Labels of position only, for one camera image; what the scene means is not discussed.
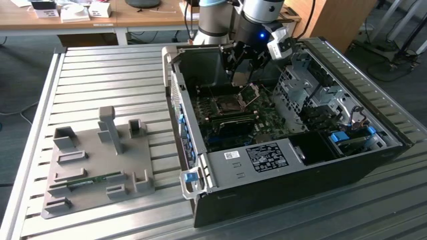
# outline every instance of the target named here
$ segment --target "blue drive latch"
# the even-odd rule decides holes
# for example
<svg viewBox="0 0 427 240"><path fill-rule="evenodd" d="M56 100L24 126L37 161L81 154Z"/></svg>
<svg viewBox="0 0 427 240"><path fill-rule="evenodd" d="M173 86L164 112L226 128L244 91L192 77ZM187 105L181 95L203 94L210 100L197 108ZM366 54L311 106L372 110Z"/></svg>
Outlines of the blue drive latch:
<svg viewBox="0 0 427 240"><path fill-rule="evenodd" d="M332 135L331 135L331 138L332 138L334 143L338 143L340 141L344 141L344 140L350 139L350 137L347 136L346 132L343 132L343 131L334 132Z"/></svg>
<svg viewBox="0 0 427 240"><path fill-rule="evenodd" d="M196 172L188 172L184 174L185 183L191 183L199 180L199 175Z"/></svg>

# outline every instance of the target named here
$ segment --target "circuit board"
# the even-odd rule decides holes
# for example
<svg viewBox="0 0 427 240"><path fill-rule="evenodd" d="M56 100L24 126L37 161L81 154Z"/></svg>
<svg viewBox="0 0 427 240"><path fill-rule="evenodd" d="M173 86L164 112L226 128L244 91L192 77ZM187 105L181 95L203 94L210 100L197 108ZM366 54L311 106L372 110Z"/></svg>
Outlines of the circuit board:
<svg viewBox="0 0 427 240"><path fill-rule="evenodd" d="M286 119L272 101L274 88L247 85L238 94L193 97L193 112L207 151L248 146L284 138Z"/></svg>

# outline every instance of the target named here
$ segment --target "slotted metal surface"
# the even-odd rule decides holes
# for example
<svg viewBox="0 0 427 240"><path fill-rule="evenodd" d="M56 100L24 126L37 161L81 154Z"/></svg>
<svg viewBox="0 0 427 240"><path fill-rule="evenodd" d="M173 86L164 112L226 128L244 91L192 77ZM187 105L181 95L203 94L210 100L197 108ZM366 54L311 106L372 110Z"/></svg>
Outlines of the slotted metal surface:
<svg viewBox="0 0 427 240"><path fill-rule="evenodd" d="M312 44L416 143L399 159L375 169L352 185L195 229L191 205L181 196L179 185L180 165L161 90L163 72L156 70L161 45L69 48L60 57L24 195L17 203L20 211L11 231L15 239L426 238L426 129L331 46L320 40L312 40ZM135 72L124 72L121 67ZM89 70L96 75L85 74ZM116 124L135 118L148 123L156 192L45 220L40 211L53 130L60 126L72 126L75 131L97 128L96 109L105 105L116 107Z"/></svg>

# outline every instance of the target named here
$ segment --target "sticker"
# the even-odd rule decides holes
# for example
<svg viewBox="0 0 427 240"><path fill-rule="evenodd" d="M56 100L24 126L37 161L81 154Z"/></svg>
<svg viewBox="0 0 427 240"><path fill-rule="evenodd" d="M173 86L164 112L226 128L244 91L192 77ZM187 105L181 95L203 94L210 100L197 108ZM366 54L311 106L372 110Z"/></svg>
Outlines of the sticker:
<svg viewBox="0 0 427 240"><path fill-rule="evenodd" d="M113 26L112 23L93 23L93 27L107 27L107 26Z"/></svg>
<svg viewBox="0 0 427 240"><path fill-rule="evenodd" d="M240 158L240 154L238 151L231 151L224 153L226 159Z"/></svg>
<svg viewBox="0 0 427 240"><path fill-rule="evenodd" d="M290 165L278 143L250 147L246 151L259 173Z"/></svg>

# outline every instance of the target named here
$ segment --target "barcode label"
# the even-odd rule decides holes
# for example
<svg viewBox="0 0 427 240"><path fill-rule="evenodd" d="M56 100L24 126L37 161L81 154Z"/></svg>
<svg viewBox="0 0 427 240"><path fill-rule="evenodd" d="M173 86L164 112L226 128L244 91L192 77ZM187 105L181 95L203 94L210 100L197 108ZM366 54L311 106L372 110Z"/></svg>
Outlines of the barcode label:
<svg viewBox="0 0 427 240"><path fill-rule="evenodd" d="M226 156L226 159L235 159L235 158L239 158L239 157L240 157L238 151L226 152L226 153L224 153L224 156Z"/></svg>
<svg viewBox="0 0 427 240"><path fill-rule="evenodd" d="M107 27L107 26L113 26L112 23L95 23L93 27Z"/></svg>

